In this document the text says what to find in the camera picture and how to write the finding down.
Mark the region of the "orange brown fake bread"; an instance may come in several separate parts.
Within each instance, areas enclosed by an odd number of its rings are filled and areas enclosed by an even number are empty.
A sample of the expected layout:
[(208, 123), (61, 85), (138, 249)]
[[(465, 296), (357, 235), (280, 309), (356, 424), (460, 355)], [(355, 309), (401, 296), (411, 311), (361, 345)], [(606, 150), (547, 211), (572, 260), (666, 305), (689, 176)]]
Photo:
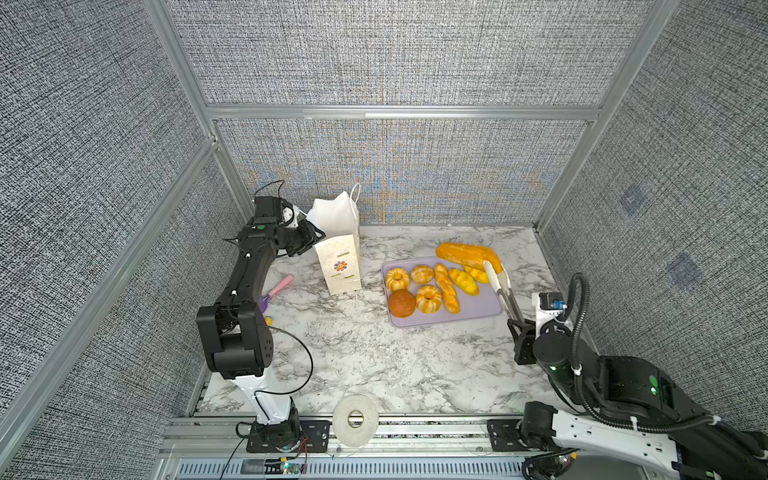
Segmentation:
[(388, 298), (388, 309), (394, 317), (407, 318), (416, 310), (416, 298), (406, 289), (395, 290)]

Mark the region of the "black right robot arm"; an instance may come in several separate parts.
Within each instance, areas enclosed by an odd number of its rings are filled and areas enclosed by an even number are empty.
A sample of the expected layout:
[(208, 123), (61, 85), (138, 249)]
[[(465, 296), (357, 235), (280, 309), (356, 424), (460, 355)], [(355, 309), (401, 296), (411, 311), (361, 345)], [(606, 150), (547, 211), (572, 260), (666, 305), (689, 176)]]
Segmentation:
[(767, 436), (742, 431), (692, 400), (651, 362), (604, 356), (582, 335), (591, 299), (586, 275), (568, 295), (545, 292), (534, 305), (546, 319), (526, 320), (503, 267), (484, 264), (506, 309), (517, 362), (536, 364), (565, 403), (526, 404), (514, 420), (487, 423), (496, 452), (526, 453), (526, 479), (556, 479), (591, 452), (641, 467), (657, 479), (764, 479)]

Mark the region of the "long orange fake baguette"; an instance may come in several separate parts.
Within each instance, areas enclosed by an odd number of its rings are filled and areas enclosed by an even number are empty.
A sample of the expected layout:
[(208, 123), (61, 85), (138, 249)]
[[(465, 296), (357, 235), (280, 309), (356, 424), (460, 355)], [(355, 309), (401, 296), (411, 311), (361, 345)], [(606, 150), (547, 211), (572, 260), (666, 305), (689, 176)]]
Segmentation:
[(437, 286), (440, 288), (445, 309), (451, 314), (460, 312), (460, 304), (453, 283), (449, 277), (447, 268), (438, 263), (434, 267), (434, 276)]

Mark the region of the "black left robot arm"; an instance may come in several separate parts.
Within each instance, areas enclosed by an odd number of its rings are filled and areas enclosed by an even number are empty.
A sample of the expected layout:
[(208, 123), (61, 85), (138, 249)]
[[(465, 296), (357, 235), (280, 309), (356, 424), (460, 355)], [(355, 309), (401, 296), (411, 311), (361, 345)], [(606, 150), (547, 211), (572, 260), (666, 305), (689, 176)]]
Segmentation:
[(208, 368), (248, 395), (261, 425), (285, 422), (295, 409), (291, 394), (278, 390), (270, 370), (274, 341), (259, 306), (267, 273), (279, 251), (301, 255), (324, 237), (307, 220), (294, 228), (266, 220), (246, 225), (237, 236), (239, 256), (226, 287), (212, 305), (198, 310)]

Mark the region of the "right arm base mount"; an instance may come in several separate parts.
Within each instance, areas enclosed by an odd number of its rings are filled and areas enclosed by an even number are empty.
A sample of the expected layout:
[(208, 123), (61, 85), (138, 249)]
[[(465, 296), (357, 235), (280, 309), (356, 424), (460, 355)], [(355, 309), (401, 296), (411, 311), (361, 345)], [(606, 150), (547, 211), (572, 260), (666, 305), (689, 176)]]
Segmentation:
[(524, 479), (558, 479), (574, 465), (577, 449), (555, 444), (554, 415), (559, 410), (533, 401), (525, 405), (520, 418), (488, 420), (486, 427), (494, 452), (533, 453), (523, 460)]

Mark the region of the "yellow ridged fake loaf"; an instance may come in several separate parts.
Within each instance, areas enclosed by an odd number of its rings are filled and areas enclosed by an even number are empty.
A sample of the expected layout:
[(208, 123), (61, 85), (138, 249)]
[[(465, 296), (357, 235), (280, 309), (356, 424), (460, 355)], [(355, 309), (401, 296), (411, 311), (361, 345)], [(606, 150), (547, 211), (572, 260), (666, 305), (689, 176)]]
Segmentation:
[(489, 284), (489, 277), (484, 270), (476, 269), (473, 267), (465, 266), (465, 272), (470, 275), (476, 282), (482, 284)]

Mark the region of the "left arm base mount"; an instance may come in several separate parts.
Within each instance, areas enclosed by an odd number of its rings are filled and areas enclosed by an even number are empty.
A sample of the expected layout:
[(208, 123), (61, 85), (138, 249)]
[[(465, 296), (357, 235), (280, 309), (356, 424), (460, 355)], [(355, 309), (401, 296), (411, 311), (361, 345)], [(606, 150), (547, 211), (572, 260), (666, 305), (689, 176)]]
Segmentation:
[(326, 453), (330, 440), (331, 422), (327, 420), (287, 420), (277, 425), (254, 422), (245, 439), (248, 453), (295, 455), (299, 451)]

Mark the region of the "pale yellow fake bun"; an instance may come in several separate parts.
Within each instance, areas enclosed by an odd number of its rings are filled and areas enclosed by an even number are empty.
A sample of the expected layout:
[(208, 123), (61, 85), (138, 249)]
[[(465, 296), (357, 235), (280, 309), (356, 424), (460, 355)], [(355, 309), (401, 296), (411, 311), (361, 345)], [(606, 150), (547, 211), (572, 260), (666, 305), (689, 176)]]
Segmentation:
[(417, 265), (410, 272), (411, 280), (418, 285), (430, 283), (434, 278), (434, 271), (427, 265)]

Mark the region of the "white printed paper bag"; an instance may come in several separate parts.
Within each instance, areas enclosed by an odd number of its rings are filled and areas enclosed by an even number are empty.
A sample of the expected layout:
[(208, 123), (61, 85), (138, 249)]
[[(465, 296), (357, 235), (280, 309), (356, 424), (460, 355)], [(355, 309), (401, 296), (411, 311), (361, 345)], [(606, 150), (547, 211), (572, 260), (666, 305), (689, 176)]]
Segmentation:
[(307, 219), (326, 236), (314, 246), (331, 295), (362, 288), (360, 273), (360, 218), (356, 183), (333, 200), (316, 198)]

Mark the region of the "yellow bundt fake bread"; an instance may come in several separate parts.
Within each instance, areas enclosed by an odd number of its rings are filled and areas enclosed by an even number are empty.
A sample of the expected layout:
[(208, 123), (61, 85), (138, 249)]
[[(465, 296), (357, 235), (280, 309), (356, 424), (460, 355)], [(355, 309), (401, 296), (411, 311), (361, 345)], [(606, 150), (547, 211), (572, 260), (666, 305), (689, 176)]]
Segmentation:
[(410, 287), (410, 274), (404, 268), (393, 268), (385, 276), (385, 285), (391, 293), (399, 290), (408, 290)]

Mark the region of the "large golden fake loaf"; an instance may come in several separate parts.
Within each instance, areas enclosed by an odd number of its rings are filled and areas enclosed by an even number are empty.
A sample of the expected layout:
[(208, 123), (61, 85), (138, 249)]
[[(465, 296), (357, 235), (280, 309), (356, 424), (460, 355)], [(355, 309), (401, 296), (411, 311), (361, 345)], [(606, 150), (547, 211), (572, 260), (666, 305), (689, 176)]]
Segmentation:
[(500, 258), (493, 249), (486, 246), (441, 243), (436, 249), (436, 255), (443, 260), (482, 271), (485, 270), (485, 262), (489, 262), (496, 274), (502, 272)]

